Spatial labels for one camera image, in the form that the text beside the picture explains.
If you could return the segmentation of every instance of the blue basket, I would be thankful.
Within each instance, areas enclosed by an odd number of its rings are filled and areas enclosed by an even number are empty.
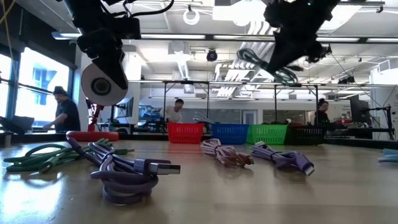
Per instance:
[[[248,124],[212,124],[211,134],[222,144],[245,144],[248,129]]]

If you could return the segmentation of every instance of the table surface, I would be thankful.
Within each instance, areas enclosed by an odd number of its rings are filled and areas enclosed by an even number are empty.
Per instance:
[[[38,144],[0,149],[0,159],[22,156]],[[119,141],[128,157],[170,159],[180,175],[159,177],[151,197],[119,206],[101,195],[86,160],[48,174],[6,173],[2,162],[0,223],[397,223],[398,165],[379,164],[381,151],[358,147],[274,146],[298,150],[315,164],[305,177],[255,158],[247,169],[226,169],[198,145]],[[245,151],[245,146],[237,146]]]

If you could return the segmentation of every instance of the man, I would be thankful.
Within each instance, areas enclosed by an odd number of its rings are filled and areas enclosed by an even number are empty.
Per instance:
[[[177,99],[175,101],[174,106],[168,105],[165,109],[165,118],[166,122],[173,122],[173,123],[182,123],[182,116],[180,110],[184,105],[184,101],[181,99]],[[160,111],[160,115],[163,116],[163,109]]]
[[[56,132],[80,131],[79,112],[76,104],[68,99],[67,92],[62,86],[56,86],[53,92],[55,100],[58,103],[55,112],[55,120],[43,126],[44,130],[48,130],[51,126],[55,126]]]

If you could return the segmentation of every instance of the green basket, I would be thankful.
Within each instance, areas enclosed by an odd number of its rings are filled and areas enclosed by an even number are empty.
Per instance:
[[[283,145],[285,141],[287,125],[283,124],[252,124],[249,127],[246,142],[255,144],[263,141],[270,145]]]

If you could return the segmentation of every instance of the green cable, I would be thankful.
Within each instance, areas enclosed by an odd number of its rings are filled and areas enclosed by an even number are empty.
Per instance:
[[[97,143],[101,143],[109,147],[113,146],[112,142],[108,139],[100,139]],[[35,152],[39,152],[40,150],[49,147],[54,147],[59,150],[34,154]],[[92,153],[92,150],[88,146],[83,147],[83,150],[87,153]],[[117,149],[115,153],[118,155],[125,155],[127,154],[127,149]],[[31,149],[22,157],[5,158],[3,161],[13,163],[13,165],[6,168],[8,172],[39,171],[43,174],[57,165],[77,160],[79,158],[79,154],[77,154],[72,148],[59,144],[43,144]]]

